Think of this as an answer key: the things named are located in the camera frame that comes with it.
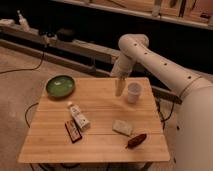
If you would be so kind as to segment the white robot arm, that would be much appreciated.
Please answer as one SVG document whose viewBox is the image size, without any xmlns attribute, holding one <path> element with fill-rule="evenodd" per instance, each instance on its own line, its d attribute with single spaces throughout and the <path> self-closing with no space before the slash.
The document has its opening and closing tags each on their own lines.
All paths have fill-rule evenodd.
<svg viewBox="0 0 213 171">
<path fill-rule="evenodd" d="M 127 78 L 136 62 L 172 90 L 182 104 L 178 114 L 174 171 L 213 171 L 213 83 L 148 49 L 144 34 L 120 37 L 120 55 L 111 77 Z"/>
</svg>

